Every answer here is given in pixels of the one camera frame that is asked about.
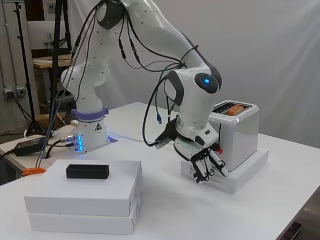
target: white box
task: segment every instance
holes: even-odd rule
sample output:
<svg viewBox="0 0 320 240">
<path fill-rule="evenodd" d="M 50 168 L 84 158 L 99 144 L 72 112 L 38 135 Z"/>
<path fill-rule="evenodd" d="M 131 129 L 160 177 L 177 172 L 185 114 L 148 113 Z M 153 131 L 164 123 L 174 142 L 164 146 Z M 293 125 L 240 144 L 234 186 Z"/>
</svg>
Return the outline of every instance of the white box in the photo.
<svg viewBox="0 0 320 240">
<path fill-rule="evenodd" d="M 143 192 L 140 191 L 128 217 L 79 216 L 29 213 L 33 231 L 91 233 L 91 234 L 133 234 L 140 215 Z"/>
<path fill-rule="evenodd" d="M 268 150 L 258 149 L 239 167 L 230 172 L 229 176 L 223 177 L 216 171 L 216 175 L 210 177 L 210 180 L 204 183 L 223 192 L 236 193 L 267 163 L 268 153 Z M 189 162 L 181 162 L 182 176 L 193 179 L 194 173 L 195 170 Z"/>
<path fill-rule="evenodd" d="M 108 179 L 67 179 L 69 164 L 108 164 Z M 28 213 L 128 217 L 141 162 L 57 160 L 25 195 Z"/>
<path fill-rule="evenodd" d="M 236 116 L 228 116 L 224 110 L 226 104 L 241 104 L 246 109 Z M 223 101 L 217 104 L 209 116 L 209 122 L 219 133 L 220 145 L 223 149 L 221 159 L 226 163 L 229 172 L 236 169 L 249 156 L 257 151 L 259 133 L 259 108 L 250 103 Z"/>
</svg>

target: black cable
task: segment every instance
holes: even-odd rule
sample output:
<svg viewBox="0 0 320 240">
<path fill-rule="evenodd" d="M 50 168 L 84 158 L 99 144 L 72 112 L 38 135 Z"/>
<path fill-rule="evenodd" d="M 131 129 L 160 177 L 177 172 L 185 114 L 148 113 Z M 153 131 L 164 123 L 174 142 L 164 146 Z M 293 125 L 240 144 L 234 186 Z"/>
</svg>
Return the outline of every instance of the black cable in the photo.
<svg viewBox="0 0 320 240">
<path fill-rule="evenodd" d="M 10 151 L 8 151 L 8 152 L 5 152 L 4 154 L 0 155 L 0 160 L 1 160 L 2 158 L 4 158 L 5 156 L 13 153 L 13 152 L 14 152 L 14 149 L 12 149 L 12 150 L 10 150 Z"/>
<path fill-rule="evenodd" d="M 6 137 L 6 136 L 22 136 L 23 133 L 4 133 L 0 134 L 0 137 Z"/>
<path fill-rule="evenodd" d="M 61 143 L 61 140 L 55 141 L 53 144 L 48 144 L 48 146 L 50 146 L 50 148 L 49 148 L 48 151 L 47 151 L 46 159 L 48 159 L 48 158 L 50 157 L 50 153 L 51 153 L 51 151 L 52 151 L 52 149 L 53 149 L 54 147 L 64 147 L 64 148 L 68 148 L 68 147 L 74 146 L 73 143 L 68 143 L 68 144 L 63 145 L 63 146 L 57 145 L 58 143 Z"/>
<path fill-rule="evenodd" d="M 148 113 L 149 113 L 149 109 L 150 109 L 150 106 L 151 106 L 151 103 L 152 103 L 152 100 L 156 94 L 156 91 L 158 90 L 159 86 L 161 85 L 161 83 L 163 83 L 165 81 L 165 77 L 162 78 L 156 85 L 156 87 L 154 88 L 152 94 L 151 94 L 151 97 L 149 99 L 149 102 L 148 102 L 148 105 L 147 105 L 147 109 L 146 109 L 146 112 L 144 114 L 144 118 L 143 118 L 143 123 L 142 123 L 142 137 L 143 137 L 143 141 L 144 143 L 149 146 L 149 147 L 153 147 L 154 145 L 156 145 L 157 143 L 156 142 L 153 142 L 153 143 L 148 143 L 147 139 L 146 139 L 146 122 L 147 122 L 147 117 L 148 117 Z"/>
<path fill-rule="evenodd" d="M 30 120 L 26 117 L 26 115 L 25 115 L 25 113 L 24 113 L 24 110 L 23 110 L 23 108 L 21 107 L 20 103 L 16 102 L 16 101 L 14 100 L 14 98 L 12 98 L 12 101 L 18 106 L 18 108 L 19 108 L 19 110 L 21 111 L 21 114 L 22 114 L 22 116 L 24 117 L 24 120 L 26 121 L 27 126 L 28 126 L 28 128 L 29 128 L 31 122 L 30 122 Z"/>
<path fill-rule="evenodd" d="M 143 68 L 143 67 L 133 67 L 126 59 L 124 59 L 124 61 L 132 69 L 139 70 L 139 69 Z M 145 67 L 149 67 L 149 66 L 151 66 L 152 64 L 155 64 L 155 63 L 174 63 L 174 62 L 172 62 L 172 61 L 153 61 L 153 62 L 148 63 L 147 65 L 145 65 Z"/>
<path fill-rule="evenodd" d="M 80 83 L 79 83 L 79 86 L 78 86 L 78 94 L 77 94 L 77 98 L 75 100 L 75 102 L 77 103 L 78 100 L 79 100 L 79 96 L 80 96 L 80 89 L 81 89 L 81 84 L 82 84 L 82 81 L 83 81 L 83 78 L 84 78 L 84 75 L 86 73 L 86 69 L 87 69 L 87 64 L 88 64 L 88 58 L 89 58 L 89 52 L 90 52 L 90 42 L 91 42 L 91 37 L 92 37 L 92 33 L 93 33 L 93 30 L 94 30 L 94 27 L 95 27 L 95 24 L 96 24 L 96 18 L 95 18 L 95 15 L 92 17 L 92 20 L 89 24 L 89 28 L 91 26 L 93 22 L 93 26 L 92 26 L 92 29 L 91 29 L 91 32 L 90 32 L 90 35 L 89 35 L 89 39 L 88 39 L 88 46 L 87 46 L 87 55 L 86 55 L 86 61 L 85 61 L 85 64 L 84 64 L 84 68 L 83 68 L 83 72 L 82 72 L 82 76 L 81 76 L 81 79 L 80 79 Z"/>
<path fill-rule="evenodd" d="M 60 139 L 57 140 L 57 141 L 55 141 L 55 142 L 50 146 L 50 148 L 49 148 L 49 150 L 47 151 L 47 154 L 46 154 L 46 159 L 50 157 L 50 152 L 51 152 L 52 149 L 53 149 L 57 144 L 59 144 L 59 143 L 61 143 L 61 140 L 60 140 Z"/>
<path fill-rule="evenodd" d="M 219 140 L 218 140 L 219 146 L 221 146 L 221 145 L 220 145 L 220 140 L 221 140 L 221 127 L 222 127 L 222 125 L 221 125 L 221 123 L 220 123 L 220 125 L 219 125 Z"/>
<path fill-rule="evenodd" d="M 18 108 L 20 109 L 24 119 L 27 122 L 28 127 L 30 127 L 31 115 L 22 107 L 22 105 L 19 103 L 18 99 L 13 97 L 13 98 L 11 98 L 11 100 L 18 106 Z M 36 127 L 37 127 L 38 130 L 41 130 L 41 131 L 45 131 L 47 129 L 47 127 L 44 124 L 42 124 L 40 122 L 37 122 L 37 121 L 36 121 Z"/>
<path fill-rule="evenodd" d="M 77 40 L 76 40 L 76 42 L 75 42 L 75 44 L 74 44 L 74 48 L 73 48 L 73 50 L 72 50 L 71 58 L 73 58 L 74 55 L 75 55 L 76 52 L 77 52 L 77 49 L 78 49 L 79 44 L 80 44 L 80 41 L 81 41 L 82 33 L 83 33 L 83 31 L 84 31 L 84 29 L 85 29 L 85 27 L 86 27 L 86 25 L 87 25 L 87 22 L 89 21 L 90 16 L 91 16 L 92 13 L 93 13 L 94 11 L 96 11 L 96 10 L 98 9 L 98 7 L 99 7 L 100 5 L 102 5 L 103 3 L 104 3 L 104 0 L 101 0 L 98 4 L 96 4 L 96 5 L 91 9 L 91 11 L 89 12 L 88 16 L 86 17 L 86 19 L 85 19 L 85 21 L 84 21 L 84 23 L 83 23 L 83 25 L 82 25 L 82 27 L 81 27 L 80 33 L 79 33 L 79 35 L 78 35 L 78 37 L 77 37 Z"/>
<path fill-rule="evenodd" d="M 152 49 L 146 47 L 146 46 L 141 42 L 141 40 L 140 40 L 140 38 L 138 37 L 136 31 L 134 30 L 134 27 L 133 27 L 133 24 L 132 24 L 132 21 L 131 21 L 131 18 L 130 18 L 130 14 L 129 14 L 128 10 L 127 10 L 125 7 L 124 7 L 124 9 L 125 9 L 125 11 L 126 11 L 126 16 L 127 16 L 127 28 L 128 28 L 128 35 L 129 35 L 130 44 L 131 44 L 131 47 L 132 47 L 132 49 L 133 49 L 133 51 L 134 51 L 134 55 L 135 55 L 135 57 L 136 57 L 136 60 L 137 60 L 137 62 L 141 65 L 142 68 L 144 68 L 145 70 L 150 71 L 150 72 L 161 72 L 161 70 L 151 70 L 151 69 L 147 69 L 147 68 L 145 68 L 145 66 L 143 66 L 143 65 L 141 64 L 140 59 L 139 59 L 139 56 L 138 56 L 137 51 L 136 51 L 136 49 L 135 49 L 134 43 L 133 43 L 133 41 L 132 41 L 132 39 L 131 39 L 131 36 L 130 36 L 129 25 L 130 25 L 131 31 L 133 32 L 135 38 L 138 40 L 138 42 L 140 43 L 140 45 L 143 46 L 146 50 L 148 50 L 149 52 L 151 52 L 151 53 L 153 53 L 153 54 L 155 54 L 155 55 L 157 55 L 157 56 L 160 56 L 160 57 L 163 57 L 163 58 L 168 58 L 168 59 L 174 60 L 174 61 L 176 61 L 176 62 L 184 65 L 184 63 L 183 63 L 181 60 L 177 59 L 177 58 L 174 58 L 174 57 L 170 57 L 170 56 L 167 56 L 167 55 L 164 55 L 164 54 L 157 53 L 157 52 L 153 51 Z"/>
<path fill-rule="evenodd" d="M 170 106 L 169 106 L 169 97 L 166 96 L 167 110 L 168 110 L 168 123 L 170 122 Z"/>
<path fill-rule="evenodd" d="M 165 67 L 163 70 L 162 70 L 162 73 L 159 77 L 159 81 L 163 78 L 163 74 L 165 71 L 168 71 L 169 67 L 173 66 L 173 65 L 176 65 L 174 67 L 174 69 L 176 69 L 179 65 L 179 63 L 171 63 L 169 64 L 167 67 Z M 157 112 L 157 121 L 161 124 L 162 123 L 162 120 L 161 120 L 161 116 L 159 114 L 159 109 L 158 109 L 158 90 L 156 91 L 156 94 L 155 94 L 155 98 L 154 98 L 154 105 L 156 107 L 156 112 Z"/>
<path fill-rule="evenodd" d="M 66 78 L 67 78 L 67 76 L 68 76 L 69 70 L 71 69 L 71 74 L 69 75 L 69 78 L 68 78 L 68 80 L 67 80 L 68 82 L 67 82 L 67 84 L 66 84 L 66 86 L 65 86 L 65 90 L 64 90 L 64 91 L 66 91 L 66 89 L 67 89 L 68 86 L 69 86 L 69 83 L 70 83 L 70 80 L 71 80 L 71 77 L 72 77 L 72 74 L 73 74 L 73 70 L 74 70 L 75 65 L 76 65 L 76 63 L 77 63 L 77 61 L 78 61 L 78 58 L 79 58 L 79 55 L 80 55 L 80 51 L 81 51 L 82 46 L 83 46 L 83 44 L 84 44 L 84 42 L 85 42 L 85 37 L 87 36 L 88 32 L 89 32 L 89 28 L 87 28 L 87 30 L 86 30 L 86 32 L 85 32 L 84 39 L 82 40 L 82 42 L 81 42 L 81 44 L 80 44 L 80 48 L 79 48 L 79 50 L 78 50 L 78 52 L 77 52 L 77 54 L 76 54 L 76 57 L 75 57 L 75 60 L 74 60 L 74 61 L 72 61 L 72 60 L 73 60 L 73 56 L 71 56 L 71 62 L 73 62 L 73 65 L 72 65 L 72 67 L 69 67 L 69 68 L 68 68 L 65 77 L 64 77 L 63 80 L 61 81 L 62 84 L 66 81 Z M 59 95 L 57 94 L 56 97 L 55 97 L 55 99 L 54 99 L 54 101 L 57 101 L 58 96 L 59 96 Z M 58 105 L 58 107 L 57 107 L 57 109 L 56 109 L 56 113 L 58 112 L 60 105 L 61 105 L 61 104 Z M 39 155 L 39 157 L 38 157 L 38 159 L 37 159 L 37 161 L 36 161 L 35 167 L 41 165 L 41 161 L 42 161 L 42 156 L 41 156 L 41 154 L 43 154 L 44 149 L 46 148 L 46 146 L 47 146 L 47 144 L 48 144 L 48 140 L 49 140 L 50 136 L 52 135 L 51 129 L 53 128 L 53 123 L 54 123 L 57 115 L 56 115 L 56 114 L 52 114 L 52 116 L 53 116 L 53 119 L 50 119 L 49 126 L 48 126 L 48 131 L 47 131 L 47 134 L 46 134 L 46 139 L 45 139 L 45 142 L 43 143 L 43 146 L 42 146 L 42 149 L 41 149 L 41 151 L 40 151 L 40 155 Z"/>
<path fill-rule="evenodd" d="M 193 50 L 197 50 L 199 47 L 199 45 L 194 46 L 193 48 L 189 49 L 189 51 L 187 51 L 181 58 L 181 61 L 183 61 L 183 59 Z"/>
</svg>

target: white base platform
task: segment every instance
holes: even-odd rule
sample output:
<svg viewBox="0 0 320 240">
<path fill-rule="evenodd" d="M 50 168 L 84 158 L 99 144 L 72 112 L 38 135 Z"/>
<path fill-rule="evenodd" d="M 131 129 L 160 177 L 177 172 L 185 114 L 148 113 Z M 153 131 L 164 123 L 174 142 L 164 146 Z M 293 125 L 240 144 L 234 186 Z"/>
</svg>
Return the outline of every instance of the white base platform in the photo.
<svg viewBox="0 0 320 240">
<path fill-rule="evenodd" d="M 69 164 L 108 164 L 108 179 L 68 179 Z M 128 217 L 142 181 L 141 162 L 57 160 L 25 194 L 28 213 Z"/>
<path fill-rule="evenodd" d="M 89 234 L 133 234 L 141 207 L 143 193 L 139 194 L 129 217 L 76 216 L 30 213 L 29 221 L 33 231 L 89 233 Z"/>
<path fill-rule="evenodd" d="M 239 167 L 229 173 L 228 177 L 216 175 L 210 177 L 208 182 L 210 186 L 227 193 L 236 193 L 241 189 L 256 173 L 267 163 L 268 150 L 258 149 Z M 193 166 L 186 162 L 181 162 L 181 175 L 193 179 L 195 170 Z"/>
</svg>

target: stacked white boxes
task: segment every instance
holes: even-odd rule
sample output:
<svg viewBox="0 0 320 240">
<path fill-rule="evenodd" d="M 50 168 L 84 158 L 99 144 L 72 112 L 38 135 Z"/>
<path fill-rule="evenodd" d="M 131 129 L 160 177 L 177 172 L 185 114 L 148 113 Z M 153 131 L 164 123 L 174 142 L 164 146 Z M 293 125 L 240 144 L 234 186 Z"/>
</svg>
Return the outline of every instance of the stacked white boxes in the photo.
<svg viewBox="0 0 320 240">
<path fill-rule="evenodd" d="M 109 165 L 108 179 L 68 179 L 69 164 Z M 33 231 L 132 234 L 143 199 L 141 162 L 57 160 L 25 195 Z"/>
</svg>

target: blue led light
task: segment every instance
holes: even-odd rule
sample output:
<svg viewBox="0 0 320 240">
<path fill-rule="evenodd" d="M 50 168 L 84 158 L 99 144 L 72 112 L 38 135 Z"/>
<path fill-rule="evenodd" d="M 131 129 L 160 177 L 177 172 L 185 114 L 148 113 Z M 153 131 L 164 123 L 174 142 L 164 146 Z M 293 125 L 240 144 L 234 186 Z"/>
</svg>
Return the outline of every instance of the blue led light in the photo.
<svg viewBox="0 0 320 240">
<path fill-rule="evenodd" d="M 206 79 L 204 80 L 204 83 L 208 85 L 208 84 L 210 84 L 210 80 L 206 78 Z"/>
<path fill-rule="evenodd" d="M 80 152 L 83 151 L 83 146 L 82 146 L 82 136 L 78 136 L 78 144 L 79 144 L 79 150 Z"/>
</svg>

